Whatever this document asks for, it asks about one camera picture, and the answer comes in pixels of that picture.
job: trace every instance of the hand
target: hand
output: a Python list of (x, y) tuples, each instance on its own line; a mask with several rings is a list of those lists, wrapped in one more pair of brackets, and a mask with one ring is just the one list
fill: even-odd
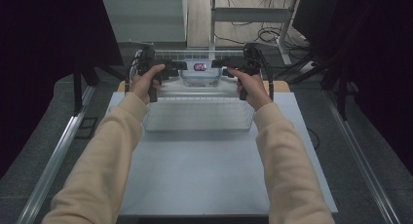
[(248, 74), (231, 67), (228, 67), (228, 72), (240, 80), (237, 84), (237, 92), (239, 93), (242, 89), (245, 89), (248, 92), (246, 102), (248, 102), (255, 111), (258, 111), (262, 106), (273, 102), (265, 91), (264, 84), (259, 75), (249, 76)]
[(158, 89), (161, 85), (159, 81), (154, 80), (151, 84), (154, 75), (165, 68), (163, 64), (152, 66), (142, 76), (135, 75), (131, 82), (131, 92), (137, 95), (145, 104), (149, 103), (149, 86), (152, 85), (155, 89)]

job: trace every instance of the white table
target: white table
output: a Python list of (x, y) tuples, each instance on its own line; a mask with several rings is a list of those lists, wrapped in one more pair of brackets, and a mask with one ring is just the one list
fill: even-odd
[[(109, 106), (124, 93), (114, 93)], [(337, 212), (294, 93), (275, 101), (302, 137), (331, 212)], [(144, 132), (132, 164), (120, 215), (267, 215), (269, 200), (255, 144), (249, 132)]]

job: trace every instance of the person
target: person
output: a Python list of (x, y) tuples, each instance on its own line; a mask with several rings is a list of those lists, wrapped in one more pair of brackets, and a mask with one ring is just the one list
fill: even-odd
[[(100, 122), (62, 190), (54, 196), (43, 223), (116, 223), (131, 154), (142, 134), (147, 90), (152, 77), (164, 68), (153, 66), (133, 79), (131, 91)], [(268, 97), (261, 78), (234, 68), (228, 71), (239, 78), (237, 90), (248, 92), (246, 101), (256, 111), (256, 144), (270, 199), (269, 222), (334, 223), (302, 140)]]

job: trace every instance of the blue sticker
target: blue sticker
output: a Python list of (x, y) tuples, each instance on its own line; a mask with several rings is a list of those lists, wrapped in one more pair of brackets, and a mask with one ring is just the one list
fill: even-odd
[(207, 65), (205, 63), (195, 63), (194, 70), (196, 70), (196, 71), (205, 71), (205, 70), (207, 70)]

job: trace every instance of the beige sweater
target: beige sweater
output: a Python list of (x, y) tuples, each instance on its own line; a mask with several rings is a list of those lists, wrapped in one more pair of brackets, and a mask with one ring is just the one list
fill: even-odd
[[(100, 122), (43, 223), (115, 223), (146, 105), (133, 93)], [(276, 104), (257, 111), (256, 142), (271, 201), (270, 223), (334, 223), (297, 132)]]

